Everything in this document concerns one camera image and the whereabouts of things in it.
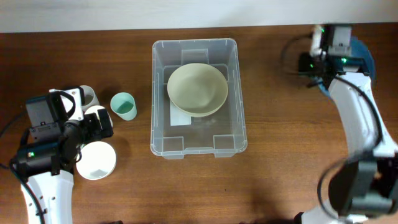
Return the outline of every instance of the white wall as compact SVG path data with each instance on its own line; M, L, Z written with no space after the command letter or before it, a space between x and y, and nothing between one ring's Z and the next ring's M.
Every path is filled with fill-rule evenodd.
M0 0L0 32L394 21L398 0Z

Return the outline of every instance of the green cup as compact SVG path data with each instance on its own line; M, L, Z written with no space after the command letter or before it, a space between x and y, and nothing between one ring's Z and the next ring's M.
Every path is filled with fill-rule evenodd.
M130 121L137 115L134 98L128 93L118 93L112 97L111 109L123 120Z

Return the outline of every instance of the cup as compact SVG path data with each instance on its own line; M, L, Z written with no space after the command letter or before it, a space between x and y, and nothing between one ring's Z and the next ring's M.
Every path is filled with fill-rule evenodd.
M112 97L111 109L123 120L130 121L137 115L134 98L128 93L118 93Z
M95 95L94 90L90 86L82 85L80 86L85 92L85 104L81 106L83 111L85 112L88 108L100 105L97 96Z
M106 142L96 141L81 147L81 160L76 163L79 174L88 180L99 180L112 173L116 153Z
M100 110L100 109L105 109L105 107L103 107L103 106L92 106L91 108L88 108L86 110L85 114L95 113L97 115L97 118L100 119L100 116L98 115L98 110ZM113 122L112 122L112 119L111 119L110 116L109 116L109 120L111 122L111 126L113 127Z

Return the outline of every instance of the gray plastic bin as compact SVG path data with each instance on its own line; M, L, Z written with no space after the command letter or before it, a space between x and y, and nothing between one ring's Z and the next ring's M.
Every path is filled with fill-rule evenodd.
M244 122L238 49L233 39L160 40L152 49L152 128L150 149L166 159L188 154L231 157L243 152L248 140ZM228 97L214 114L191 118L188 125L170 125L167 82L171 74L188 63L206 63L228 81Z

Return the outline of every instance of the brown tabletop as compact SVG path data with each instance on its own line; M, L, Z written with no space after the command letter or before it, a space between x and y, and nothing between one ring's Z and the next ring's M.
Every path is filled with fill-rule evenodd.
M283 45L311 26L180 30L114 30L0 34L0 127L26 99L51 88L89 85L109 108L111 97L131 93L138 115L123 121L110 113L116 150L114 172L86 180L77 172L72 196L74 223L239 223L292 218L318 205L317 182L333 161L347 155L334 103L307 78L279 73ZM374 97L398 139L398 24L354 27L376 61ZM150 151L152 44L156 40L230 37L238 43L247 149L231 158L212 154L166 160ZM309 48L303 40L288 64ZM0 139L0 162L16 153L22 118ZM21 187L0 170L0 223L27 223ZM369 223L396 223L397 216Z

